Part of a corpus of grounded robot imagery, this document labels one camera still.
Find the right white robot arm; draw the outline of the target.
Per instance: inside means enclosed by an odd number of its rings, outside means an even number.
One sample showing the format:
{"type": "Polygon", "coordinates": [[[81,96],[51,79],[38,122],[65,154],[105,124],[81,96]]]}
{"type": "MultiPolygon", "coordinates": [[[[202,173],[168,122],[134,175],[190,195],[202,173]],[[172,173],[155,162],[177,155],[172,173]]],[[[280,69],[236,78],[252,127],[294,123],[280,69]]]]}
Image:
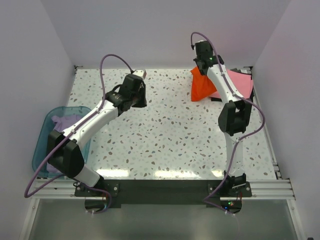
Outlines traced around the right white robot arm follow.
{"type": "Polygon", "coordinates": [[[243,95],[231,80],[222,58],[215,55],[209,41],[198,41],[191,48],[195,52],[193,60],[200,74],[214,84],[223,103],[218,117],[218,126],[225,136],[227,155],[226,179],[222,189],[227,196],[233,197],[247,181],[240,137],[249,125],[252,106],[242,99],[243,95]]]}

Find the orange t shirt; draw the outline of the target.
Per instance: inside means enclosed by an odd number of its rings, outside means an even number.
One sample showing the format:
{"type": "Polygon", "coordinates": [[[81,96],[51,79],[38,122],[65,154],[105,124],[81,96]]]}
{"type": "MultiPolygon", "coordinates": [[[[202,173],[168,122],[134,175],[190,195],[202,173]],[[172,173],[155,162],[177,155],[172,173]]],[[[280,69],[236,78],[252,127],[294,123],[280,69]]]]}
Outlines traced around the orange t shirt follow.
{"type": "Polygon", "coordinates": [[[201,75],[199,68],[196,66],[191,71],[191,101],[198,102],[217,92],[215,85],[206,76],[201,75]]]}

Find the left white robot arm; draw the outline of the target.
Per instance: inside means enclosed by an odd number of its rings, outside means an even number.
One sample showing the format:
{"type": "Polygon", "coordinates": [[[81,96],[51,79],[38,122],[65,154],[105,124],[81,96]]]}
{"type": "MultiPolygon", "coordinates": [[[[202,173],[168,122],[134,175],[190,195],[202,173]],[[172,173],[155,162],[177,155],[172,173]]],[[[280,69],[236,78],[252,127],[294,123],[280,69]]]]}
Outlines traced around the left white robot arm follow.
{"type": "Polygon", "coordinates": [[[55,150],[48,163],[70,179],[86,185],[86,191],[99,196],[104,190],[103,177],[89,168],[82,149],[97,132],[130,108],[144,108],[146,101],[145,70],[125,76],[119,86],[105,94],[93,110],[62,132],[53,130],[47,141],[47,152],[55,150]]]}

